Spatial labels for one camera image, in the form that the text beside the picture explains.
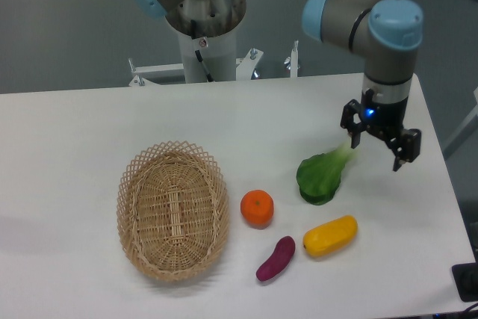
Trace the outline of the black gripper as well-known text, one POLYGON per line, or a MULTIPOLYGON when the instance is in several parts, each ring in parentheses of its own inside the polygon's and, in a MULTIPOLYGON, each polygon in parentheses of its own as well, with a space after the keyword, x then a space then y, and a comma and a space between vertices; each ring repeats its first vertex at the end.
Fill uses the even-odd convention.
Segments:
POLYGON ((361 104, 355 99, 345 104, 340 126, 347 130, 350 146, 356 148, 360 144, 363 123, 366 132, 386 142, 393 152, 393 171, 397 172, 419 156, 422 132, 417 128, 403 128, 407 98, 385 104, 376 102, 374 95, 375 92, 369 89, 361 95, 361 104), (359 115, 358 122, 354 120, 355 115, 359 115))

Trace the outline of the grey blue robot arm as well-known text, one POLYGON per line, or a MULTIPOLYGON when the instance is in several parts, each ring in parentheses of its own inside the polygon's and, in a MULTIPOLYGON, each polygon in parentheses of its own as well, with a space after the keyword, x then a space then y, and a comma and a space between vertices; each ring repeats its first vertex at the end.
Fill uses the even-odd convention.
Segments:
MULTIPOLYGON (((236 61, 236 32, 246 0, 134 1, 177 33, 187 82, 251 77, 251 58, 236 61)), ((421 8, 409 0, 307 0, 301 23, 309 37, 364 58, 361 98, 348 102, 341 117, 352 146, 367 132, 393 152, 395 169, 413 162, 421 132, 405 128, 403 118, 423 39, 421 8)))

